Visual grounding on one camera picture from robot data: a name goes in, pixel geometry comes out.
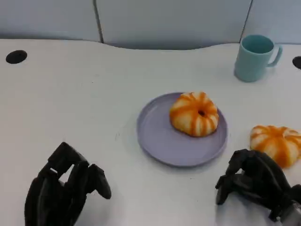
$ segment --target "purple plate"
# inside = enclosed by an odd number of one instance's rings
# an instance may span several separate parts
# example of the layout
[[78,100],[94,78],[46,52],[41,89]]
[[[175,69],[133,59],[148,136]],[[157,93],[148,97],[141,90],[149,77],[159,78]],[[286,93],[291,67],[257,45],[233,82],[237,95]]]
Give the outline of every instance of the purple plate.
[[190,137],[173,128],[169,109],[182,93],[170,93],[150,101],[137,120],[140,147],[155,159],[173,166],[197,166],[218,156],[227,143],[228,127],[218,110],[216,131],[207,137]]

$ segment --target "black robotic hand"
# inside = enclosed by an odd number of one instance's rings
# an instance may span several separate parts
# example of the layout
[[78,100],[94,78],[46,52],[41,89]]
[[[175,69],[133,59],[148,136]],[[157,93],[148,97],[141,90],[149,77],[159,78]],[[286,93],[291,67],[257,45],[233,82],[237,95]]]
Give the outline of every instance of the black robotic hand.
[[216,204],[223,204],[231,192],[237,192],[270,209],[273,221],[283,220],[292,212],[292,206],[301,203],[301,185],[290,187],[281,168],[258,151],[235,151],[215,188]]
[[[74,165],[68,181],[59,180]],[[87,193],[97,190],[111,198],[104,172],[63,142],[32,181],[25,202],[25,226],[73,226],[80,215]]]

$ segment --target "light blue mug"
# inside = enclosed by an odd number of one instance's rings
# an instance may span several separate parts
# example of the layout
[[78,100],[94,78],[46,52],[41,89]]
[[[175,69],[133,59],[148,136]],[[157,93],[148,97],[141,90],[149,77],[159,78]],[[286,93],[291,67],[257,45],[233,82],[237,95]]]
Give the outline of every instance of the light blue mug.
[[252,82],[259,80],[266,67],[274,67],[282,55],[282,47],[275,60],[269,64],[275,44],[263,35],[249,35],[242,39],[235,63],[234,74],[242,81]]

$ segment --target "table surface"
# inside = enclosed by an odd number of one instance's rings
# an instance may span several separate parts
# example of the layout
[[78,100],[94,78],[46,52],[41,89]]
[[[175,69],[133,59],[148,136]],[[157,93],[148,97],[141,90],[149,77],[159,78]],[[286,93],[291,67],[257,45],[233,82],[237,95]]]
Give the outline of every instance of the table surface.
[[[87,41],[0,40],[0,219],[24,225],[24,202],[47,158],[66,141],[105,170],[112,199],[89,195],[77,226],[270,225],[268,211],[230,195],[215,205],[215,183],[233,151],[249,147],[257,124],[301,129],[301,46],[284,45],[276,68],[255,83],[233,76],[238,44],[131,50]],[[17,49],[28,57],[6,63]],[[141,109],[177,91],[206,92],[229,126],[224,153],[201,167],[158,163],[139,147]],[[301,161],[285,175],[301,183]]]

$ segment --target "pumpkin-shaped bun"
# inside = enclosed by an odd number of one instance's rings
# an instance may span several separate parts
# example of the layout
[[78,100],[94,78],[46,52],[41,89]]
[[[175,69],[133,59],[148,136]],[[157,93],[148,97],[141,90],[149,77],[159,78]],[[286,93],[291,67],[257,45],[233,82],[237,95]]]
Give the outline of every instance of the pumpkin-shaped bun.
[[204,92],[181,94],[169,116],[173,127],[193,137],[213,133],[219,119],[216,106]]
[[289,167],[301,156],[301,135],[287,127],[255,126],[250,147],[265,152],[280,167]]

